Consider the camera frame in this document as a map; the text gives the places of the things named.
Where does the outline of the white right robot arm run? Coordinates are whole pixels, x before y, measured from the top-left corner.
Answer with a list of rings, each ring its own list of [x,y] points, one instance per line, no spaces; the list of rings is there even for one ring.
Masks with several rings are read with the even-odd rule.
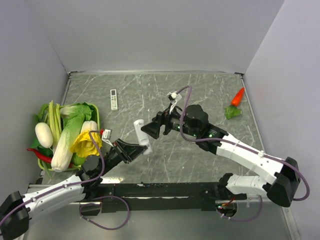
[[[241,176],[226,173],[221,179],[218,193],[223,199],[233,195],[259,195],[268,197],[281,207],[290,207],[301,182],[297,171],[298,162],[287,157],[281,160],[269,156],[237,140],[225,130],[209,123],[209,116],[198,104],[189,105],[184,115],[169,108],[158,112],[152,121],[141,127],[141,130],[154,139],[160,136],[164,126],[164,135],[170,131],[182,131],[193,136],[196,145],[202,150],[217,156],[228,158],[254,172],[255,176]]]

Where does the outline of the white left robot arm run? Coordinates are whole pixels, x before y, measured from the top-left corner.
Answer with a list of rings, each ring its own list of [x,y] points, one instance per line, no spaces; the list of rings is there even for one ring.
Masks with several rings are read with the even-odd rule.
[[[121,162],[131,163],[147,149],[146,145],[117,139],[106,156],[88,156],[81,169],[62,182],[33,193],[20,194],[15,191],[9,194],[0,206],[1,237],[14,240],[47,214],[70,203],[95,200],[104,174]]]

